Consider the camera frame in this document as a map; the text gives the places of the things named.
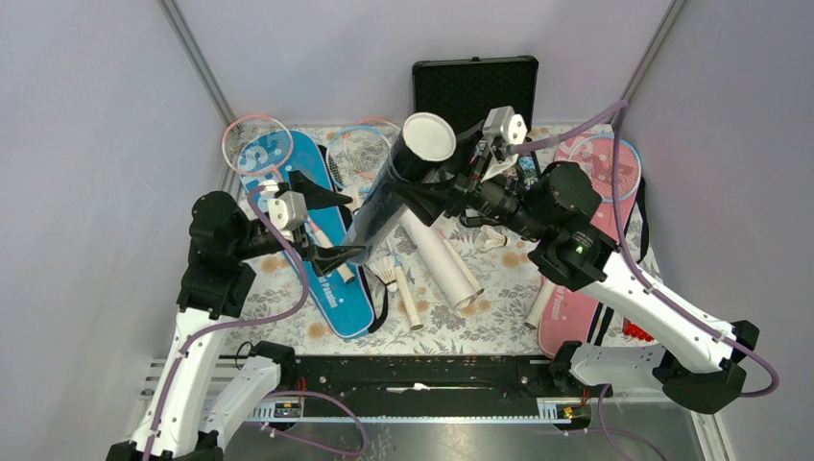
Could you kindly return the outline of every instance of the badminton shuttlecock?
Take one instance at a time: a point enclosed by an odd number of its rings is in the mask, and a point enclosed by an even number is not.
[[[359,196],[358,185],[349,185],[348,187],[342,189],[342,191],[340,191],[340,194],[353,199],[353,202],[345,204],[345,207],[347,207],[347,209],[349,209],[351,213],[355,213],[356,210],[362,206],[362,198]]]
[[[391,255],[369,262],[367,266],[382,280],[387,291],[394,293],[398,289],[395,286],[395,259]]]
[[[483,243],[483,248],[486,250],[505,247],[506,244],[509,243],[509,237],[503,235],[492,226],[483,226],[481,233],[486,236],[486,240],[484,240]]]

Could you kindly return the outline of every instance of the logo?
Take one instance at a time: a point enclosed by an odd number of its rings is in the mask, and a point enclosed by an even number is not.
[[[564,293],[565,293],[565,287],[564,286],[558,286],[557,287],[557,296],[554,297],[554,307],[552,307],[552,310],[551,310],[551,318],[553,320],[560,320],[560,310],[562,309],[563,299],[565,298]]]
[[[320,286],[323,288],[323,293],[325,293],[325,298],[328,299],[328,305],[331,308],[336,307],[336,297],[333,296],[333,291],[330,289],[330,283],[325,277],[320,277]]]

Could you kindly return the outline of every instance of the white wall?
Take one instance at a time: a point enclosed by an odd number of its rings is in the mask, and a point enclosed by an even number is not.
[[[412,113],[416,61],[534,55],[535,118],[618,98],[670,0],[183,0],[232,108],[288,124]]]
[[[658,265],[689,300],[761,328],[780,388],[724,410],[738,461],[810,459],[814,2],[690,4],[624,131],[651,187]],[[767,381],[747,364],[747,387]]]
[[[104,459],[223,126],[155,1],[0,7],[0,457]]]

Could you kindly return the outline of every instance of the metal floor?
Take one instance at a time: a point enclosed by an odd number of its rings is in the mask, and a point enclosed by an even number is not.
[[[622,410],[606,404],[609,427],[650,439],[672,461],[703,460],[689,413],[671,403],[626,403]],[[598,427],[594,414],[591,427]],[[226,452],[228,461],[329,461],[334,455],[280,437],[269,438],[258,424],[245,424]],[[622,459],[603,434],[552,435],[552,425],[506,424],[375,424],[366,425],[371,447],[359,461],[526,461]],[[353,424],[300,424],[290,429],[300,436],[353,449],[361,438]],[[618,437],[618,444],[636,461],[658,461],[643,444]]]

